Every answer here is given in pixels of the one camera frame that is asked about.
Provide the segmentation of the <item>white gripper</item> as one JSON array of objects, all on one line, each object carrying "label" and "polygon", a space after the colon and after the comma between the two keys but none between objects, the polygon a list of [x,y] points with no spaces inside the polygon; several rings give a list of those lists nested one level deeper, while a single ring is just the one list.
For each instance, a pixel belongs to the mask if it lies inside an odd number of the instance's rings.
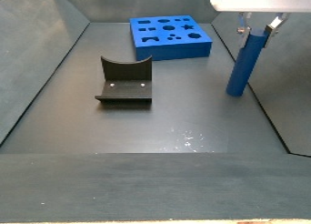
[{"label": "white gripper", "polygon": [[290,13],[311,13],[311,0],[209,0],[212,7],[220,12],[240,12],[237,14],[240,34],[240,47],[247,44],[251,27],[248,19],[251,13],[246,12],[280,12],[272,22],[264,27],[267,39],[264,47],[268,46],[271,38],[278,33],[279,28],[287,22]]}]

